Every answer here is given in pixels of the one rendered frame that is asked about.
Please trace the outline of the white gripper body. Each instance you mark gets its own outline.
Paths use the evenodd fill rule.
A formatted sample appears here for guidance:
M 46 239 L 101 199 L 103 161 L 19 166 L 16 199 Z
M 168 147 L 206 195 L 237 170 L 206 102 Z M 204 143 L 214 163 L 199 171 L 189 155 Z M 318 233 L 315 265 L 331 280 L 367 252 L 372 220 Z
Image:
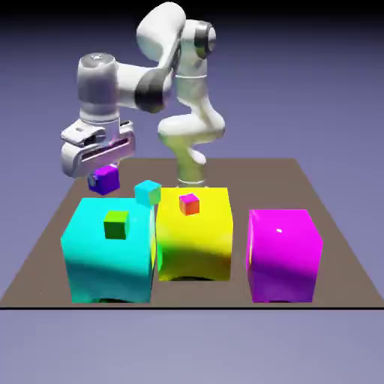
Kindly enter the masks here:
M 88 145 L 80 148 L 66 142 L 61 147 L 61 168 L 66 176 L 78 178 L 108 164 L 118 163 L 135 152 L 134 132 L 127 132 L 111 145 Z

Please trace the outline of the small purple cube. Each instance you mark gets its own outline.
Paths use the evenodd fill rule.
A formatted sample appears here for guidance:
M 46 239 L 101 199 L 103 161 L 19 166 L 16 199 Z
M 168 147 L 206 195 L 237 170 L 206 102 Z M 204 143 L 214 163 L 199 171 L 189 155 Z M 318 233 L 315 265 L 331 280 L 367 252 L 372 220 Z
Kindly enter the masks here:
M 115 164 L 102 166 L 88 175 L 88 189 L 100 195 L 107 195 L 120 188 L 119 168 Z

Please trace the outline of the small cyan cube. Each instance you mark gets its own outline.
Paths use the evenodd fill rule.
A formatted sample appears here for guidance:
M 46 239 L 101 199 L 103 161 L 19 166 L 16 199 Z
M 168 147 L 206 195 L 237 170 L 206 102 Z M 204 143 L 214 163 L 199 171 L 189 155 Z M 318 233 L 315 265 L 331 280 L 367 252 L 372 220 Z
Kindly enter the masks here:
M 161 201 L 161 184 L 145 180 L 134 187 L 135 200 L 137 203 L 152 207 Z

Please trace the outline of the small green cube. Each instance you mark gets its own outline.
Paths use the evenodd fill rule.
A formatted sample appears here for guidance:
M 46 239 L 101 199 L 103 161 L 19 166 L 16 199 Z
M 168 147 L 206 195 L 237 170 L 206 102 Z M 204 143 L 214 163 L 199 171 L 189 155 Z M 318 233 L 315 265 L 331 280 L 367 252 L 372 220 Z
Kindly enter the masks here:
M 106 239 L 125 240 L 128 235 L 129 212 L 109 210 L 103 219 Z

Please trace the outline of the small orange cube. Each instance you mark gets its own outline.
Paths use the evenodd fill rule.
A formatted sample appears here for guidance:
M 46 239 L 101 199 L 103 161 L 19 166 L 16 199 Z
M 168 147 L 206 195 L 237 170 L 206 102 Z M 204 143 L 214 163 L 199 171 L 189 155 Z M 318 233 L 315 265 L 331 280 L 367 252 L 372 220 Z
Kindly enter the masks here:
M 186 216 L 198 214 L 200 212 L 200 199 L 194 193 L 180 195 L 179 208 Z

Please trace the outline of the large cyan box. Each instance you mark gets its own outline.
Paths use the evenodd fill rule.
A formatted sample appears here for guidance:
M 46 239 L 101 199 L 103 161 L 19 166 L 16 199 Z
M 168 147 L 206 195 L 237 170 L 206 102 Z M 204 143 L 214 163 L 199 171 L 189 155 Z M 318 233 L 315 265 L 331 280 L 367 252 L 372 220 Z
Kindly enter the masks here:
M 104 218 L 127 212 L 127 238 L 107 239 Z M 148 303 L 155 264 L 155 210 L 134 198 L 83 198 L 61 237 L 73 303 Z

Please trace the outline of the large yellow box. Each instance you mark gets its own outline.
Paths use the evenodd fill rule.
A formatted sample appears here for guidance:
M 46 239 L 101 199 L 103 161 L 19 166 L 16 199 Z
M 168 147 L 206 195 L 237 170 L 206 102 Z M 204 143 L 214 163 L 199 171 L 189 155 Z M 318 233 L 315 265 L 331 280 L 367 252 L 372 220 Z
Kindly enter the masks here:
M 194 194 L 199 211 L 185 214 L 181 196 Z M 164 187 L 157 207 L 157 271 L 160 281 L 202 278 L 228 281 L 233 214 L 225 187 Z

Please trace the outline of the large magenta box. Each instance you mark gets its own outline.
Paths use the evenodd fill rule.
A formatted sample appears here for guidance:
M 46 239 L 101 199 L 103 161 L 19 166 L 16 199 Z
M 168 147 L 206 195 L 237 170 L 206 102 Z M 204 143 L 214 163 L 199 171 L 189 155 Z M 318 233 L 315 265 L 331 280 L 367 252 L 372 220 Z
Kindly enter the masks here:
M 322 252 L 307 210 L 250 210 L 246 271 L 252 302 L 311 302 Z

